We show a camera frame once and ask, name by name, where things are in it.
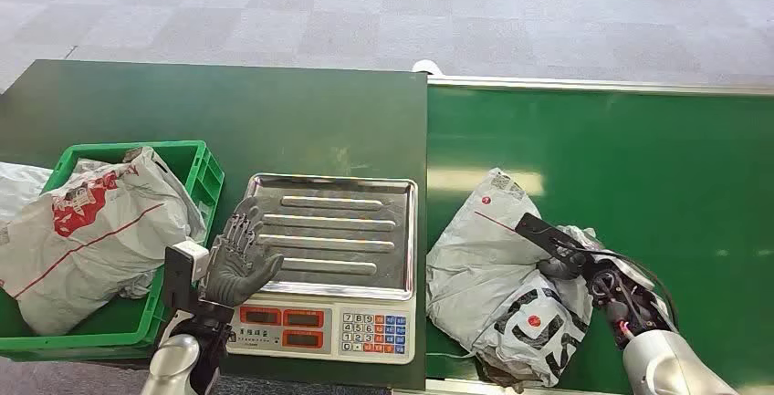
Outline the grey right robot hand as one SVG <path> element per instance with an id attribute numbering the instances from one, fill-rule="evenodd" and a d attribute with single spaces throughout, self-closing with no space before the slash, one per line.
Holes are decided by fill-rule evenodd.
<path id="1" fill-rule="evenodd" d="M 525 213 L 515 232 L 544 252 L 549 259 L 537 262 L 541 274 L 550 278 L 572 280 L 584 275 L 590 262 L 580 242 L 531 213 Z"/>

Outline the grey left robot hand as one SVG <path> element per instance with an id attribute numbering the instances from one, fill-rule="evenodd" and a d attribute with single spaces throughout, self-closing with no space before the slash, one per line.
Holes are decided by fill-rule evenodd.
<path id="1" fill-rule="evenodd" d="M 204 300 L 239 307 L 278 274 L 284 256 L 259 243 L 261 217 L 255 196 L 236 206 L 211 247 L 211 261 L 200 284 Z"/>

